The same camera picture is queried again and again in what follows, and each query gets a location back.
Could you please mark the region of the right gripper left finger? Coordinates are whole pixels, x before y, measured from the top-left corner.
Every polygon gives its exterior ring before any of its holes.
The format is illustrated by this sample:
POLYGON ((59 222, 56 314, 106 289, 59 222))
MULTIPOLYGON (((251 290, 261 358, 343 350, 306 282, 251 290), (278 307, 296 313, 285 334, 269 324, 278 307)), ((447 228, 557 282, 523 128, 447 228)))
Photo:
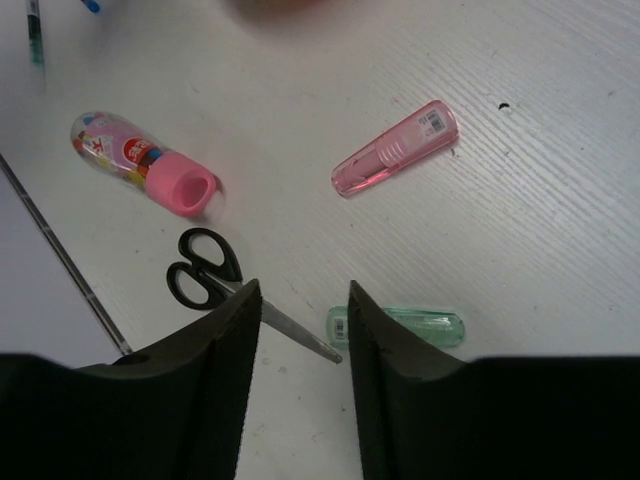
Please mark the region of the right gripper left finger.
POLYGON ((251 281, 113 364, 1 358, 5 479, 231 479, 261 325, 251 281))

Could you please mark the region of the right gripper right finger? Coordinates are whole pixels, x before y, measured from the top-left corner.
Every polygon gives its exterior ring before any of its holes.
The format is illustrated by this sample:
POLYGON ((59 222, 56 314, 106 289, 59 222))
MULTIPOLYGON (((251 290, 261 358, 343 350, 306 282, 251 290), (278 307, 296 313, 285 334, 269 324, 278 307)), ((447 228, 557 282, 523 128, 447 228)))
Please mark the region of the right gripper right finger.
POLYGON ((635 479, 635 356, 461 361, 392 320, 357 283, 351 377, 367 479, 635 479))

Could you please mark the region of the blue pen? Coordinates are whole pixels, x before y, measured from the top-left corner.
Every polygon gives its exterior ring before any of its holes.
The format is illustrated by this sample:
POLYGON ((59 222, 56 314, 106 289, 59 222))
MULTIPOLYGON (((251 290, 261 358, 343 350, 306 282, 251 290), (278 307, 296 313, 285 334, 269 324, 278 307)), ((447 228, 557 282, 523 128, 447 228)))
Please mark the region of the blue pen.
POLYGON ((82 4, 93 14, 99 14, 101 6, 97 0, 81 0, 82 4))

